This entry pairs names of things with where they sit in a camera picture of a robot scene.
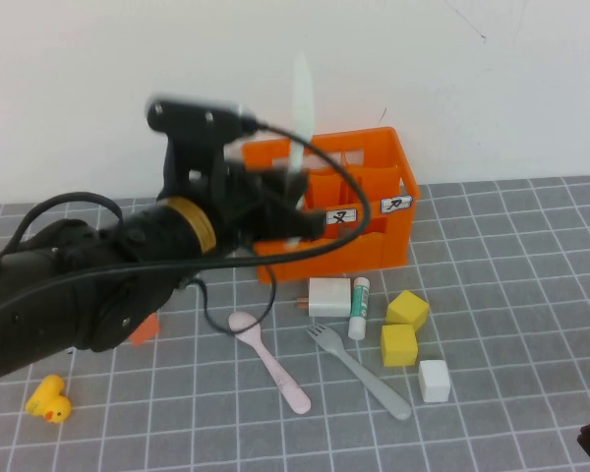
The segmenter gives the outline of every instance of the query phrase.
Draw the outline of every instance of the white box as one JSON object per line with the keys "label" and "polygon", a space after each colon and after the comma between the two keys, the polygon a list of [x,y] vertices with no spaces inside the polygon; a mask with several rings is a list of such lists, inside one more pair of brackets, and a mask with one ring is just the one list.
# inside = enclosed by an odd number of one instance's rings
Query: white box
{"label": "white box", "polygon": [[349,278],[311,278],[308,285],[310,317],[349,318],[352,282]]}
{"label": "white box", "polygon": [[422,361],[418,372],[425,403],[444,403],[450,396],[450,374],[445,361]]}

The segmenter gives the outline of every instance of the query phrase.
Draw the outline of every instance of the orange crate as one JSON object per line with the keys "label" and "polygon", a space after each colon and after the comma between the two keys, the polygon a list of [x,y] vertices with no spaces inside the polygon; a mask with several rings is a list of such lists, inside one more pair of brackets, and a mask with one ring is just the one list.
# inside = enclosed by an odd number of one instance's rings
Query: orange crate
{"label": "orange crate", "polygon": [[[420,190],[395,130],[376,128],[319,135],[313,137],[313,143],[340,160],[357,179],[370,201],[372,221],[365,234],[344,248],[306,261],[274,265],[277,279],[298,280],[406,265],[411,223]],[[247,143],[243,146],[243,157],[249,168],[266,168],[285,165],[289,151],[288,140]],[[293,249],[286,249],[282,241],[258,243],[256,251],[262,256],[327,244],[343,231],[356,227],[363,216],[356,195],[336,172],[309,152],[304,156],[304,166],[310,170],[305,208],[325,209],[327,221],[332,224],[326,226],[322,239],[300,242]],[[398,209],[406,205],[398,203],[397,197],[401,196],[404,196],[403,202],[411,201],[411,204]],[[349,220],[354,210],[355,220],[340,222]],[[335,211],[347,213],[341,217]],[[264,267],[259,267],[258,274],[260,281],[270,282]]]}

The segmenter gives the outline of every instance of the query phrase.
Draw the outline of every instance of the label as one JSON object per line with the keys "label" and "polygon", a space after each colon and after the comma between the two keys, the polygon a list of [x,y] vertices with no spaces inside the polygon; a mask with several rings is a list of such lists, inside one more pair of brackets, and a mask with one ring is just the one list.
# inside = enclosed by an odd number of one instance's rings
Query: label
{"label": "label", "polygon": [[325,224],[353,223],[358,220],[356,208],[334,209],[325,214]]}
{"label": "label", "polygon": [[367,317],[367,302],[370,298],[370,289],[365,285],[358,285],[354,287],[354,294],[352,295],[352,313],[350,318],[366,318]]}
{"label": "label", "polygon": [[410,195],[400,195],[392,199],[381,200],[381,213],[393,213],[399,209],[407,209],[411,207],[413,197]]}
{"label": "label", "polygon": [[181,214],[193,227],[197,239],[199,239],[202,253],[206,253],[216,246],[214,228],[212,228],[207,215],[196,204],[181,197],[170,197],[161,203]]}

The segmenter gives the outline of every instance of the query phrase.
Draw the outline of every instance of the yellow cube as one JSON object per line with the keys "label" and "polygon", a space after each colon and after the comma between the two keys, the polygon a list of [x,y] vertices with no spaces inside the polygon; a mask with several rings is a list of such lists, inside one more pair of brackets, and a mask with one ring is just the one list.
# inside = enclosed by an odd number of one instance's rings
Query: yellow cube
{"label": "yellow cube", "polygon": [[381,335],[385,367],[414,366],[417,361],[417,339],[410,324],[387,324]]}
{"label": "yellow cube", "polygon": [[429,304],[408,290],[389,303],[384,321],[392,325],[412,325],[417,331],[426,322]]}

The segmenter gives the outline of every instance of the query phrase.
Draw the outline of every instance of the robotic arm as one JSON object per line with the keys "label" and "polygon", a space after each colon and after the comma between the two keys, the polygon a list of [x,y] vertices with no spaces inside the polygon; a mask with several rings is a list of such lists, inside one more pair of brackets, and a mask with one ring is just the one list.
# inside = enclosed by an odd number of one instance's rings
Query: robotic arm
{"label": "robotic arm", "polygon": [[[164,99],[151,104],[147,120],[168,137],[154,206],[123,220],[104,197],[56,197],[34,208],[0,253],[0,377],[71,346],[116,347],[200,269],[266,259],[225,259],[241,245],[323,235],[325,214],[296,208],[305,173],[225,161],[225,145],[267,125],[231,109]],[[22,241],[37,216],[76,200],[108,207],[117,224],[95,230],[64,219]]]}

